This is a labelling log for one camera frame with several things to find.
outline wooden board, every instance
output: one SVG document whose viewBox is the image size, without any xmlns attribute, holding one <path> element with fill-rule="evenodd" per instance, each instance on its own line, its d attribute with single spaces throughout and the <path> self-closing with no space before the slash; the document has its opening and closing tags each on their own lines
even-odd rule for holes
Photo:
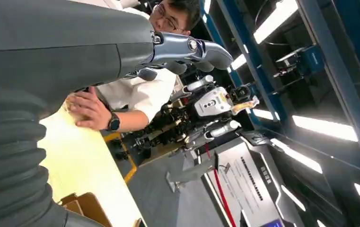
<svg viewBox="0 0 360 227">
<path fill-rule="evenodd" d="M 49 169 L 53 199 L 91 192 L 114 227 L 133 227 L 142 215 L 102 135 L 75 126 L 63 108 L 41 124 L 47 127 L 46 137 L 38 143 L 47 154 L 41 165 Z"/>
</svg>

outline wristwatch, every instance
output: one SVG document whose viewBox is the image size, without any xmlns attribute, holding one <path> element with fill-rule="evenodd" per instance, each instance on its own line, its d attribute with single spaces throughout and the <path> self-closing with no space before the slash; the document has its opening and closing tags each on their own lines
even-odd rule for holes
<svg viewBox="0 0 360 227">
<path fill-rule="evenodd" d="M 115 113 L 112 113 L 112 118 L 109 121 L 109 124 L 107 125 L 107 130 L 109 131 L 116 131 L 120 127 L 120 119 Z"/>
</svg>

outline humanoid robot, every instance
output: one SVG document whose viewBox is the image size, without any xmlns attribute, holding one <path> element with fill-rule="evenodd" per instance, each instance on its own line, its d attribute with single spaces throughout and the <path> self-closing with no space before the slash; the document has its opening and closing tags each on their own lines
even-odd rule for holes
<svg viewBox="0 0 360 227">
<path fill-rule="evenodd" d="M 155 33 L 135 14 L 66 0 L 0 2 L 0 226 L 100 227 L 52 200 L 39 120 L 71 92 L 174 61 L 225 70 L 233 59 L 217 44 Z"/>
<path fill-rule="evenodd" d="M 187 98 L 187 103 L 181 107 L 163 106 L 160 115 L 148 127 L 128 134 L 122 141 L 127 147 L 136 148 L 145 159 L 150 157 L 150 150 L 159 144 L 182 143 L 175 153 L 187 152 L 234 131 L 241 125 L 232 117 L 259 104 L 256 96 L 250 97 L 247 86 L 227 92 L 214 84 L 211 75 L 184 86 L 171 96 L 170 103 L 181 98 Z M 169 125 L 172 128 L 149 139 L 150 133 L 162 131 Z M 126 158 L 125 153 L 120 153 L 118 158 Z"/>
</svg>

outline cable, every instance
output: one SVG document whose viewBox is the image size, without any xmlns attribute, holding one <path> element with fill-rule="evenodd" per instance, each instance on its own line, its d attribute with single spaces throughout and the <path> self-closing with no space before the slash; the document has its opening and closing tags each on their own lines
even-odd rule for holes
<svg viewBox="0 0 360 227">
<path fill-rule="evenodd" d="M 265 0 L 265 1 L 262 3 L 261 7 L 259 8 L 258 13 L 256 14 L 256 17 L 255 17 L 255 26 L 256 26 L 256 24 L 257 24 L 257 22 L 258 22 L 258 17 L 259 17 L 259 15 L 261 14 L 261 11 L 262 11 L 263 7 L 266 5 L 266 3 L 267 3 L 268 1 L 269 1 L 269 0 Z"/>
<path fill-rule="evenodd" d="M 256 17 L 255 17 L 255 26 L 256 26 L 256 27 L 258 27 L 258 26 L 257 26 L 257 22 L 258 22 L 259 15 L 261 14 L 263 7 L 264 7 L 268 2 L 269 2 L 269 0 L 265 0 L 265 1 L 262 3 L 261 7 L 259 8 L 258 13 L 256 14 Z M 271 42 L 268 42 L 268 41 L 266 41 L 266 40 L 264 40 L 263 42 L 266 43 L 266 44 L 275 45 L 275 46 L 290 46 L 290 45 L 291 45 L 291 44 L 282 44 L 282 43 L 279 43 L 279 44 L 278 44 L 278 43 L 271 43 Z"/>
<path fill-rule="evenodd" d="M 209 149 L 208 149 L 208 144 L 205 144 L 205 151 L 206 153 L 208 154 L 208 157 L 210 158 L 211 157 L 211 154 L 209 153 Z M 215 173 L 215 179 L 216 179 L 216 184 L 218 186 L 218 190 L 219 190 L 219 193 L 220 193 L 220 197 L 221 197 L 221 201 L 223 203 L 223 207 L 224 207 L 224 210 L 227 214 L 227 217 L 228 219 L 230 220 L 230 223 L 232 225 L 232 227 L 236 227 L 236 223 L 234 222 L 234 218 L 233 216 L 231 215 L 231 212 L 230 212 L 230 208 L 228 207 L 228 204 L 227 204 L 227 200 L 226 198 L 224 197 L 224 192 L 223 192 L 223 189 L 221 188 L 221 185 L 220 185 L 220 181 L 219 181 L 219 176 L 218 176 L 218 173 L 217 173 L 217 170 L 214 169 L 213 170 L 214 173 Z"/>
</svg>

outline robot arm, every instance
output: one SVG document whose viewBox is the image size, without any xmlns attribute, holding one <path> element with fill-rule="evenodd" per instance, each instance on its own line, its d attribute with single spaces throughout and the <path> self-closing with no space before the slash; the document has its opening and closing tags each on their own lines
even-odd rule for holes
<svg viewBox="0 0 360 227">
<path fill-rule="evenodd" d="M 170 97 L 170 101 L 175 102 L 176 100 L 178 100 L 180 98 L 188 97 L 192 94 L 193 91 L 195 91 L 205 85 L 211 84 L 211 83 L 213 83 L 213 76 L 207 75 L 204 78 L 202 78 L 194 83 L 184 86 L 181 90 L 174 93 Z"/>
<path fill-rule="evenodd" d="M 213 43 L 155 33 L 135 14 L 66 0 L 0 0 L 0 226 L 100 226 L 57 205 L 39 166 L 45 151 L 37 141 L 46 132 L 39 119 L 70 92 L 151 64 L 227 68 L 231 60 Z"/>
<path fill-rule="evenodd" d="M 213 141 L 217 137 L 220 137 L 226 133 L 236 130 L 238 127 L 241 127 L 240 123 L 232 120 L 229 123 L 227 123 L 226 125 L 218 128 L 218 129 L 208 131 L 206 133 L 203 133 L 201 136 L 195 138 L 194 140 L 188 141 L 185 144 L 185 147 L 187 150 L 192 149 L 192 148 L 198 148 L 200 146 L 203 146 L 206 143 Z"/>
</svg>

